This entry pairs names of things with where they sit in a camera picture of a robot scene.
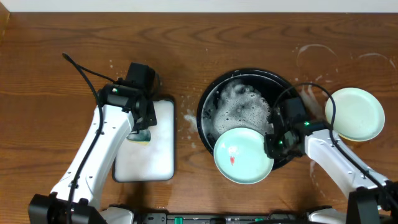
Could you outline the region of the green sponge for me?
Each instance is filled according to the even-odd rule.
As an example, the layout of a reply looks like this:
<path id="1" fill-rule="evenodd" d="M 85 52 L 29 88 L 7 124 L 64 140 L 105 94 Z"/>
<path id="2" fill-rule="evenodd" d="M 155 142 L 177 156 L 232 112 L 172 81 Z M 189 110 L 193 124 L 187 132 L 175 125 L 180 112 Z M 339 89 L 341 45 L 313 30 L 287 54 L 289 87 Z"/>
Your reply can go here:
<path id="1" fill-rule="evenodd" d="M 147 145 L 149 144 L 151 137 L 152 135 L 150 131 L 148 129 L 144 129 L 129 133 L 126 139 L 132 143 Z"/>

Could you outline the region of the light green plate front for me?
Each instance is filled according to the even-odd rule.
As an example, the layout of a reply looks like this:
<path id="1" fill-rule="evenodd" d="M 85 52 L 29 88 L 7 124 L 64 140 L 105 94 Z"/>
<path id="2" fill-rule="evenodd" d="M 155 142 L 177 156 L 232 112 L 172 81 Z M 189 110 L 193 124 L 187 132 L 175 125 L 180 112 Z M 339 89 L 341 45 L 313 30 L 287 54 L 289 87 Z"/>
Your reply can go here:
<path id="1" fill-rule="evenodd" d="M 218 170 L 237 184 L 262 181 L 274 165 L 274 160 L 265 152 L 264 143 L 264 136 L 249 128 L 234 128 L 223 133 L 213 149 Z"/>

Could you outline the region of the light green plate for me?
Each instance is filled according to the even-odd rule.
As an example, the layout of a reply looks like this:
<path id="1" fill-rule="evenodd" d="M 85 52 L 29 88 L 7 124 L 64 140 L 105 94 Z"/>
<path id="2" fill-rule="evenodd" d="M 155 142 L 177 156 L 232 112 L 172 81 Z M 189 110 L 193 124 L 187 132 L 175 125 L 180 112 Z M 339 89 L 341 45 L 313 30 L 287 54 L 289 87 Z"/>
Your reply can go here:
<path id="1" fill-rule="evenodd" d="M 218 170 L 237 184 L 262 181 L 274 165 L 274 160 L 265 152 L 264 143 L 264 136 L 249 128 L 234 128 L 223 133 L 213 149 Z"/>
<path id="2" fill-rule="evenodd" d="M 351 141 L 368 141 L 378 136 L 385 125 L 385 113 L 375 96 L 360 88 L 342 88 L 325 104 L 325 116 L 331 122 L 335 111 L 334 130 Z"/>

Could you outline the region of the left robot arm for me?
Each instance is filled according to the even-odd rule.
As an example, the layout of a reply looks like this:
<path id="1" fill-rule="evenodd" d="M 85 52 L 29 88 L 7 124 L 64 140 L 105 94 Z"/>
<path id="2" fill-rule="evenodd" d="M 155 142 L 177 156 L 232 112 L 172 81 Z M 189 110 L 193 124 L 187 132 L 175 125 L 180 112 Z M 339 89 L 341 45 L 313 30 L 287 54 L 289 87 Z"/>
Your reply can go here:
<path id="1" fill-rule="evenodd" d="M 33 196 L 31 223 L 134 223 L 134 212 L 122 205 L 100 211 L 100 198 L 123 141 L 157 124 L 152 98 L 158 77 L 149 66 L 131 63 L 125 78 L 95 93 L 97 107 L 87 135 L 51 193 Z"/>

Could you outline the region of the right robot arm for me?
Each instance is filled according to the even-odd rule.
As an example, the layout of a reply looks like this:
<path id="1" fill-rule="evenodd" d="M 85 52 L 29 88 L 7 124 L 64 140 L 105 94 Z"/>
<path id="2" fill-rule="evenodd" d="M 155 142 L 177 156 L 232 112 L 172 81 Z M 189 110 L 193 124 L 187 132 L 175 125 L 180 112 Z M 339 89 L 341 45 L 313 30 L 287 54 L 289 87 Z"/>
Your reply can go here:
<path id="1" fill-rule="evenodd" d="M 323 119 L 311 120 L 300 98 L 275 101 L 269 117 L 274 133 L 264 150 L 271 159 L 308 156 L 348 198 L 347 211 L 320 207 L 306 223 L 397 223 L 397 182 L 365 164 Z"/>

